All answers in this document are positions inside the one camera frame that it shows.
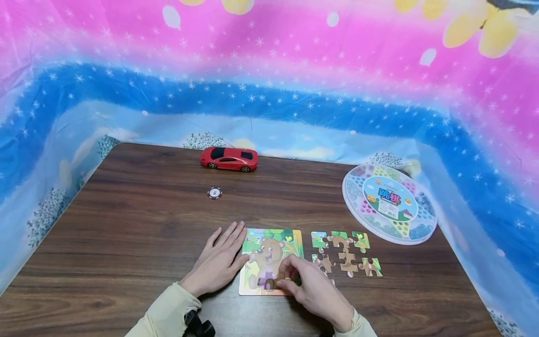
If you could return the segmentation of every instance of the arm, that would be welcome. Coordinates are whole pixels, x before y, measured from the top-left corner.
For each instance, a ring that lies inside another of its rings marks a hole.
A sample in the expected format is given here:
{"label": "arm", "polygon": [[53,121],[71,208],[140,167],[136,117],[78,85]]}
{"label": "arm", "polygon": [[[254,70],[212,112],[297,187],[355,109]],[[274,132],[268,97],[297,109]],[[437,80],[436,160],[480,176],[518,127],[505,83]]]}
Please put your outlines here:
{"label": "arm", "polygon": [[[279,272],[284,274],[284,279],[277,282],[277,287],[290,293],[311,313],[328,320],[335,330],[334,337],[376,337],[369,322],[357,313],[316,264],[289,255],[281,262]],[[292,281],[298,275],[301,286]]]}
{"label": "arm", "polygon": [[349,332],[340,333],[335,330],[334,337],[377,337],[376,333],[370,326],[365,317],[361,316],[354,310],[354,318],[352,319],[352,329]]}
{"label": "arm", "polygon": [[201,307],[197,298],[178,282],[173,283],[155,300],[126,337],[182,336],[187,329],[183,317]]}
{"label": "arm", "polygon": [[221,234],[217,229],[206,242],[193,269],[179,282],[169,286],[150,306],[126,337],[178,337],[187,326],[184,316],[199,310],[197,297],[215,292],[232,281],[247,263],[249,255],[236,257],[247,231],[244,222],[233,222]]}

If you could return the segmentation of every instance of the red toy car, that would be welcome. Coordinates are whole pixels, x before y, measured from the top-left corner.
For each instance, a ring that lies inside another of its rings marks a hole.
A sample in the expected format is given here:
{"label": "red toy car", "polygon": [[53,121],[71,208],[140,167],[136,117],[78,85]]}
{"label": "red toy car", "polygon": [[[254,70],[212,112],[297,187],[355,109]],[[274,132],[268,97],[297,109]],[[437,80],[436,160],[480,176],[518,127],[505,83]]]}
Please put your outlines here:
{"label": "red toy car", "polygon": [[202,151],[201,165],[225,170],[250,172],[257,168],[255,150],[212,146]]}

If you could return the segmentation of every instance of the light green sleeve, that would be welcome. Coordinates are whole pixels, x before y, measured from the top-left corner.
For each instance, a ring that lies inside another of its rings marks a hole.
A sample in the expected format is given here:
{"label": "light green sleeve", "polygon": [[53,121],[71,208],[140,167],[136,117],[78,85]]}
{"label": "light green sleeve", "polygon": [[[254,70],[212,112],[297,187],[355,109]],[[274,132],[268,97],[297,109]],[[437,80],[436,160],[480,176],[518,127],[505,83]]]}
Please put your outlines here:
{"label": "light green sleeve", "polygon": [[370,323],[354,310],[354,318],[352,319],[352,330],[345,333],[335,332],[334,337],[377,337],[376,333],[370,326]]}
{"label": "light green sleeve", "polygon": [[201,307],[196,297],[178,282],[173,283],[155,300],[126,337],[181,337],[187,329],[183,317]]}

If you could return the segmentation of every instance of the bear face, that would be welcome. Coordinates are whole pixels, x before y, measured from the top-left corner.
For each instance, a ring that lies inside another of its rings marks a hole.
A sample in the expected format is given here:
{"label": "bear face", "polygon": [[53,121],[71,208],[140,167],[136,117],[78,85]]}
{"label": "bear face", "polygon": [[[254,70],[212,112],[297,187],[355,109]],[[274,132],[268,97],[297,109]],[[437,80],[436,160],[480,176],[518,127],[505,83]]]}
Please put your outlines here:
{"label": "bear face", "polygon": [[282,248],[285,246],[283,241],[275,239],[262,238],[261,246],[251,253],[251,261],[256,262],[260,269],[270,265],[281,263]]}

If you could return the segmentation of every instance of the black strap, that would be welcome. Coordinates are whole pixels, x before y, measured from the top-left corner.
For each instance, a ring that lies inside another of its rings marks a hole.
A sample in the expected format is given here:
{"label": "black strap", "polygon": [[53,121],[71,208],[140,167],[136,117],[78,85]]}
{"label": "black strap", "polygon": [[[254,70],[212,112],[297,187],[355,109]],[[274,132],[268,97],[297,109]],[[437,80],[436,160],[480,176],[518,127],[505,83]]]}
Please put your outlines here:
{"label": "black strap", "polygon": [[194,332],[196,337],[214,337],[215,329],[210,321],[204,323],[198,317],[196,310],[191,310],[184,316],[187,332]]}

